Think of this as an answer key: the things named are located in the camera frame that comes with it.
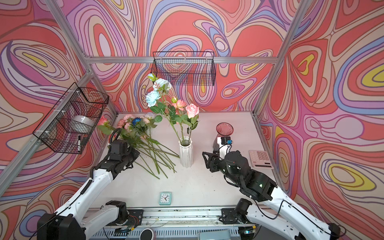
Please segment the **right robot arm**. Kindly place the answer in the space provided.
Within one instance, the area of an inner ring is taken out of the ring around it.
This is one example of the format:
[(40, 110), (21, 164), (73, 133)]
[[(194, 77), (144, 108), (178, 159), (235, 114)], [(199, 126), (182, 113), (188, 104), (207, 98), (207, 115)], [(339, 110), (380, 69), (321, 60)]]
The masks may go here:
[(229, 185), (245, 195), (235, 207), (237, 222), (265, 227), (289, 240), (338, 240), (345, 235), (339, 225), (317, 219), (270, 177), (252, 169), (239, 151), (224, 158), (208, 152), (202, 156), (210, 172), (221, 172)]

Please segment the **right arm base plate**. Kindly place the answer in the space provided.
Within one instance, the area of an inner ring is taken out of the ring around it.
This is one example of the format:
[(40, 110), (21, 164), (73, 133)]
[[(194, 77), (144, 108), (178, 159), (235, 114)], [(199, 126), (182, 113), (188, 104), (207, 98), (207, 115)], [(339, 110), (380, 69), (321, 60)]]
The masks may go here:
[(222, 208), (221, 215), (219, 216), (219, 222), (224, 225), (251, 224), (245, 216), (238, 213), (234, 208)]

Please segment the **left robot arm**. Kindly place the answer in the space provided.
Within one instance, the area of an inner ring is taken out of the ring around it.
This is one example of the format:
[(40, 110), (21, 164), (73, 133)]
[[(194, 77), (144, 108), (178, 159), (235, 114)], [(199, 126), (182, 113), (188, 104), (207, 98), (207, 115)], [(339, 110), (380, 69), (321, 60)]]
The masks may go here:
[(111, 143), (106, 157), (91, 169), (89, 179), (52, 214), (37, 223), (39, 240), (88, 240), (108, 224), (124, 225), (129, 219), (126, 203), (109, 201), (96, 213), (86, 213), (102, 191), (122, 171), (133, 168), (140, 153), (125, 140)]

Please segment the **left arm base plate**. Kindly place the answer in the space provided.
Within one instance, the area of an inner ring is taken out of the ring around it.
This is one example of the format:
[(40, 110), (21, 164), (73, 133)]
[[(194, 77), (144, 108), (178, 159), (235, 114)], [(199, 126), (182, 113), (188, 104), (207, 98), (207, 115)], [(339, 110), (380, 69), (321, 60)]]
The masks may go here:
[(142, 209), (127, 209), (127, 217), (123, 220), (116, 220), (109, 223), (108, 226), (127, 226), (138, 227), (142, 224), (144, 210)]

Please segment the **pink glass vase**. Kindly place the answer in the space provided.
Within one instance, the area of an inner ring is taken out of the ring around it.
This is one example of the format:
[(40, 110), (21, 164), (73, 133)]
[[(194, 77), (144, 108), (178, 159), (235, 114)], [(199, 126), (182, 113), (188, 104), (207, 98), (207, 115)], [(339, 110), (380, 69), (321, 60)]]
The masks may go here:
[(216, 126), (216, 131), (217, 131), (217, 136), (214, 139), (214, 143), (213, 143), (213, 150), (214, 150), (214, 152), (217, 152), (217, 150), (219, 148), (219, 145), (217, 144), (218, 137), (225, 137), (225, 136), (230, 136), (231, 137), (231, 135), (234, 132), (234, 128), (229, 123), (219, 123)]

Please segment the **pink carnation flower stem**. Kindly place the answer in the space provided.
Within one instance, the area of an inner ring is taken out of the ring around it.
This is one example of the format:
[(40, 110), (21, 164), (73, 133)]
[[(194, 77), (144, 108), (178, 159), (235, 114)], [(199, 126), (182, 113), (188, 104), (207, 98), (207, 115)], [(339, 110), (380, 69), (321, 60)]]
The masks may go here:
[(173, 125), (178, 125), (180, 127), (180, 134), (177, 134), (177, 136), (183, 146), (186, 146), (189, 143), (184, 134), (184, 115), (186, 115), (186, 107), (187, 103), (185, 101), (180, 100), (177, 97), (171, 97), (171, 120)]

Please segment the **red pink rose stem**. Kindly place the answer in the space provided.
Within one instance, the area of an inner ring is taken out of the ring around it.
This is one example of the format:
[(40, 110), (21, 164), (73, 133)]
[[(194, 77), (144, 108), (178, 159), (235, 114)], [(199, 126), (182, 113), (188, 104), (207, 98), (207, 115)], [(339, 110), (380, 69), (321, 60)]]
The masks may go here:
[(106, 117), (102, 116), (97, 124), (97, 128), (105, 135), (109, 136), (110, 144), (114, 140), (126, 140), (129, 146), (138, 148), (142, 143), (138, 130), (134, 127), (133, 115), (124, 115), (114, 128)]

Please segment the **pale blue flower stem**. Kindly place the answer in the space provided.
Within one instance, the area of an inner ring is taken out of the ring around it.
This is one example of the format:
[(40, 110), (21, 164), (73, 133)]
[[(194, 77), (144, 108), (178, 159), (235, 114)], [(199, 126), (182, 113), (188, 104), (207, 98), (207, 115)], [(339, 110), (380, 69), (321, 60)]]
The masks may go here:
[(175, 127), (176, 124), (179, 124), (177, 122), (178, 110), (176, 103), (173, 103), (171, 100), (167, 100), (167, 98), (170, 97), (169, 93), (172, 88), (171, 83), (165, 79), (158, 78), (153, 73), (148, 74), (148, 78), (153, 83), (153, 90), (145, 96), (145, 101), (148, 107), (153, 113), (161, 115), (168, 120), (181, 143), (181, 140), (184, 138), (184, 134), (183, 132), (179, 133)]

